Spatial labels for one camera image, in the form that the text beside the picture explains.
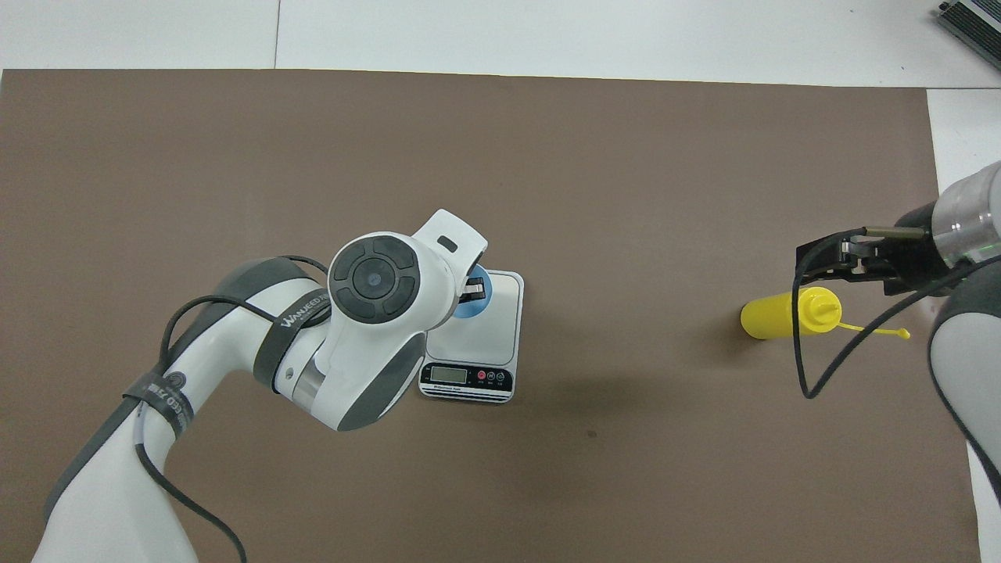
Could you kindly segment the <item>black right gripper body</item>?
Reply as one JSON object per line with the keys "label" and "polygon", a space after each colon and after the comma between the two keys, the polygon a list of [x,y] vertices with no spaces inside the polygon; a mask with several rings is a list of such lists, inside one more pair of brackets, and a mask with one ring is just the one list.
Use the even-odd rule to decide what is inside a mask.
{"label": "black right gripper body", "polygon": [[[915,208],[899,217],[894,227],[923,228],[931,232],[934,207],[935,203],[927,203]],[[896,272],[896,278],[883,282],[884,293],[922,291],[951,272],[930,235],[920,240],[891,239],[884,249],[888,263]]]}

